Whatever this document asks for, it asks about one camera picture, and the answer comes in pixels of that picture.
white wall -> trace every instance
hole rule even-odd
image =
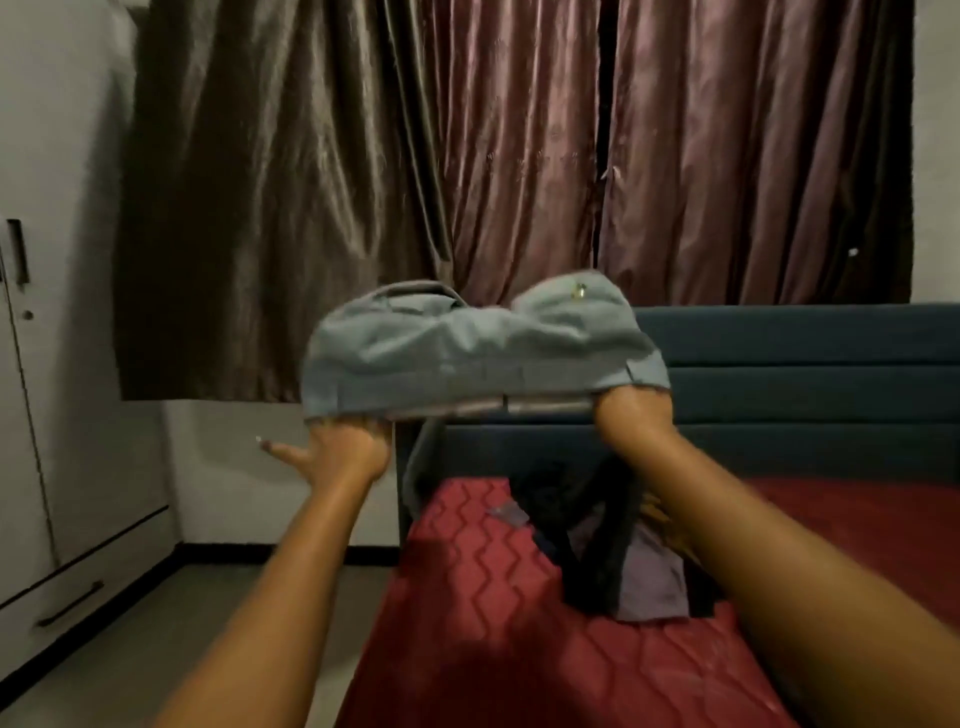
[[[264,454],[261,437],[305,445],[300,406],[167,402],[170,457],[187,543],[274,544],[307,495],[290,468]],[[396,468],[373,486],[350,543],[399,544]]]
[[[917,3],[913,301],[960,302],[960,2]]]

right arm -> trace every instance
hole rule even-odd
[[[814,715],[837,726],[960,726],[960,639],[691,445],[672,414],[668,394],[622,387],[597,402],[596,423]]]

left hand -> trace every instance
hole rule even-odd
[[[260,447],[295,468],[310,487],[327,482],[358,481],[371,485],[390,465],[390,423],[370,418],[322,420],[310,425],[306,448],[261,440]]]

headboard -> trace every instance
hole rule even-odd
[[[680,429],[734,473],[960,482],[960,304],[639,308],[636,319],[670,367]],[[396,428],[399,483],[421,425]],[[451,419],[433,440],[427,482],[544,461],[586,470],[606,453],[588,415]],[[409,523],[401,503],[401,534]]]

hand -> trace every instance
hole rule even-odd
[[[597,398],[593,420],[604,442],[625,458],[651,435],[676,431],[670,393],[652,387],[624,386],[605,392]]]
[[[296,468],[314,489],[343,480],[369,487],[386,472],[392,452],[390,423],[367,418],[317,421],[310,425],[306,448],[259,442],[264,452]]]

